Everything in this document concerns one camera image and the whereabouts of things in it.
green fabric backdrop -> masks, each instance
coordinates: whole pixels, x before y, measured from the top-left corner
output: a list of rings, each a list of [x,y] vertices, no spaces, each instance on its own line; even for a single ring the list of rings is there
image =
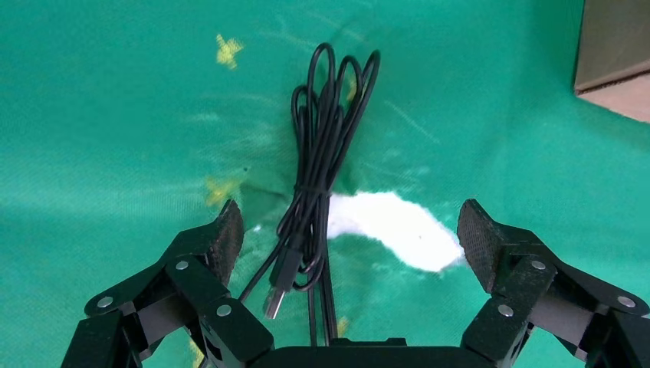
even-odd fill
[[[0,366],[60,364],[90,297],[229,196],[261,225],[239,294],[291,193],[289,98],[322,41],[339,59],[382,52],[338,192],[397,191],[450,228],[477,198],[650,301],[650,126],[572,95],[582,2],[293,3],[0,5]],[[354,340],[457,345],[487,299],[467,268],[409,269],[352,236],[331,249]],[[262,284],[247,303],[258,316]],[[279,347],[307,343],[304,295],[287,299],[265,321]],[[146,366],[191,366],[188,342],[175,333]],[[537,331],[517,367],[546,366],[580,363]]]

usb connector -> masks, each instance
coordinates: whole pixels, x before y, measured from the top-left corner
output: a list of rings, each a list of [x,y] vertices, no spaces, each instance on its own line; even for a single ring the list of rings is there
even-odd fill
[[[303,236],[293,235],[288,247],[281,250],[275,262],[269,277],[271,290],[264,306],[267,318],[274,319],[277,316],[284,295],[294,287],[298,269],[303,261],[303,253],[300,251],[300,244],[303,240]]]

silver screw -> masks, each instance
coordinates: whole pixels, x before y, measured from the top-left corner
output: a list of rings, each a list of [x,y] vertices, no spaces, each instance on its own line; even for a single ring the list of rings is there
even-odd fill
[[[530,264],[532,264],[533,267],[535,267],[538,270],[543,270],[547,267],[544,263],[540,261],[532,261]]]
[[[180,261],[179,263],[176,264],[176,269],[177,270],[184,270],[187,268],[187,262],[185,261]]]
[[[499,306],[499,313],[501,313],[505,317],[514,316],[514,312],[512,311],[512,308],[508,307],[506,304],[502,304]]]
[[[630,299],[629,297],[619,297],[619,303],[625,305],[628,308],[634,308],[636,307],[636,303]]]
[[[232,312],[232,308],[229,305],[224,304],[221,307],[217,308],[217,315],[220,317],[225,317]]]
[[[111,297],[102,297],[100,301],[97,302],[97,306],[100,308],[108,307],[113,303],[113,298]]]

